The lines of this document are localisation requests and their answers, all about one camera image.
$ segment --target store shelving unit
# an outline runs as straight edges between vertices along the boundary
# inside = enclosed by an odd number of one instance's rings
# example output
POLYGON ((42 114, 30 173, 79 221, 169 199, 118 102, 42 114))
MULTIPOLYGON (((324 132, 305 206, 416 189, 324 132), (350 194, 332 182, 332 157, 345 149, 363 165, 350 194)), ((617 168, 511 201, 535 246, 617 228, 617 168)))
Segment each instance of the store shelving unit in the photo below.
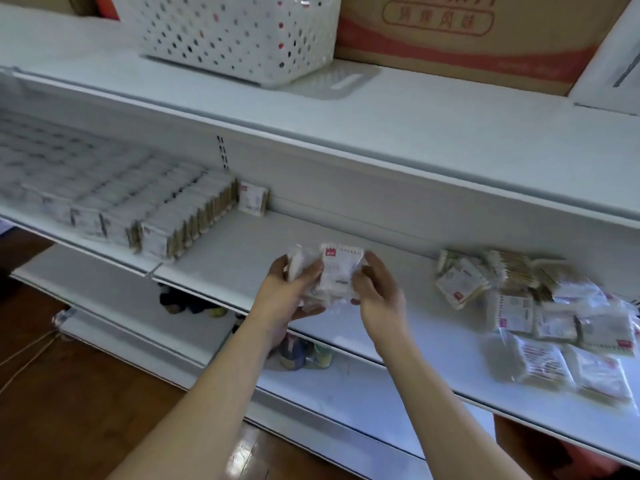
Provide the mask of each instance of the store shelving unit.
MULTIPOLYGON (((485 429, 496 413, 640 468, 640 417, 512 383, 482 311, 446 304, 431 259, 469 242, 569 255, 635 296, 640 118, 344 61, 267 91, 139 57, 116 22, 1 4, 0 38, 0 110, 162 149, 179 141, 172 152, 272 190, 266 217, 231 212, 171 264, 0 202, 0 217, 65 246, 14 274, 73 306, 60 330, 187 389, 232 319, 171 317, 155 282, 245 314, 291 246, 362 246, 388 264, 421 352, 485 429)), ((290 331, 334 349, 335 363, 290 374, 268 362, 247 419, 363 477, 428 475, 357 308, 290 331)), ((640 361, 624 365, 640 397, 640 361)))

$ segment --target clear plastic packaging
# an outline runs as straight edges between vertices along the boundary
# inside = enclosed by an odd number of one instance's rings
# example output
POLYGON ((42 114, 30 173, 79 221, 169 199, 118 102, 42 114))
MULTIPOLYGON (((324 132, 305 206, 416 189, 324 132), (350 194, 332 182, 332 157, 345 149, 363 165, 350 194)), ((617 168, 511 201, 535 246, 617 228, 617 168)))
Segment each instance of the clear plastic packaging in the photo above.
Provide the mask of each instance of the clear plastic packaging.
POLYGON ((498 288, 538 288, 540 282, 531 272, 531 260, 523 254, 510 251, 488 251, 485 259, 497 279, 498 288))
POLYGON ((634 317, 638 309, 617 296, 605 294, 606 303, 580 303, 576 309, 578 318, 592 317, 596 315, 620 315, 634 317))
POLYGON ((532 261, 531 268, 555 302, 588 302, 592 306, 607 302, 607 297, 599 286, 578 272, 568 261, 537 259, 532 261))
POLYGON ((629 315, 578 318, 580 347, 597 353, 636 355, 636 331, 629 315))
POLYGON ((504 328, 531 333, 534 324, 534 302, 527 290, 491 290, 486 295, 487 330, 504 328))
POLYGON ((575 387, 558 345, 523 339, 505 329, 500 329, 500 335, 513 359, 514 381, 557 388, 575 387))
POLYGON ((534 311, 533 336, 539 340, 576 342, 578 329, 572 312, 555 312, 536 306, 534 311))
POLYGON ((316 290, 327 294, 333 300, 353 298, 351 275, 364 257, 364 249, 342 244, 324 243, 320 245, 323 272, 316 290))
POLYGON ((322 259, 324 264, 318 283, 302 299, 303 309, 329 307, 334 303, 356 298, 351 275, 360 266, 363 256, 363 249, 341 244, 321 244, 319 249, 302 246, 292 248, 287 254, 287 281, 296 279, 317 259, 322 259))
POLYGON ((491 282, 468 258, 462 258, 436 279, 436 287, 453 308, 460 310, 491 288, 491 282))
POLYGON ((569 344, 563 347, 563 354, 581 392, 596 392, 600 395, 599 399, 629 406, 637 414, 634 396, 618 359, 597 355, 569 344))
MULTIPOLYGON (((287 281, 292 282, 302 274, 302 272, 320 259, 318 249, 295 246, 287 253, 288 265, 286 268, 287 281)), ((332 300, 329 295, 321 294, 316 290, 316 285, 302 296, 300 306, 303 310, 311 310, 318 306, 331 306, 332 300)))

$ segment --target perforated basket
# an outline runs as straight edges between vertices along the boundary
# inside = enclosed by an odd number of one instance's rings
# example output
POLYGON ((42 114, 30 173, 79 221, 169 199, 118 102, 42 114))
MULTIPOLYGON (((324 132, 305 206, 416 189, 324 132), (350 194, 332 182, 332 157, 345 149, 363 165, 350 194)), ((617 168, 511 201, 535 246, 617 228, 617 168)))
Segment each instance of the perforated basket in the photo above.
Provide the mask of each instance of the perforated basket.
POLYGON ((145 55, 279 86, 327 65, 340 0, 115 0, 145 55))

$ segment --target cardboard box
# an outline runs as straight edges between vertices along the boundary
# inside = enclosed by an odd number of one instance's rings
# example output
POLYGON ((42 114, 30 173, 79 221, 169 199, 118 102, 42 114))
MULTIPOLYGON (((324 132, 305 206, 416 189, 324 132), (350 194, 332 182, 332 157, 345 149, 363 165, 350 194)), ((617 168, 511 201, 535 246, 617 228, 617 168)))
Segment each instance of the cardboard box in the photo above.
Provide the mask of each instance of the cardboard box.
POLYGON ((27 8, 40 8, 67 15, 98 15, 98 7, 95 4, 95 0, 0 0, 0 3, 9 3, 27 8))
POLYGON ((342 59, 566 95, 629 0, 342 0, 342 59))

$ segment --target stacked packages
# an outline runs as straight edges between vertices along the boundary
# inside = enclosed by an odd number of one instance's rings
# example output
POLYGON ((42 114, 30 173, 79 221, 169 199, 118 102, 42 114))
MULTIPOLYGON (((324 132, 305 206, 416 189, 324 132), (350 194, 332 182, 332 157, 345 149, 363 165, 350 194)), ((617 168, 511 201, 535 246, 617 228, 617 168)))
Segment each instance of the stacked packages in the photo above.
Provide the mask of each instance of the stacked packages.
POLYGON ((567 261, 444 250, 436 287, 457 310, 484 297, 486 329, 500 331, 514 380, 576 388, 637 412, 620 361, 601 354, 636 355, 638 310, 567 261))
POLYGON ((0 196, 93 239, 180 256, 236 202, 236 179, 16 114, 0 117, 0 196))

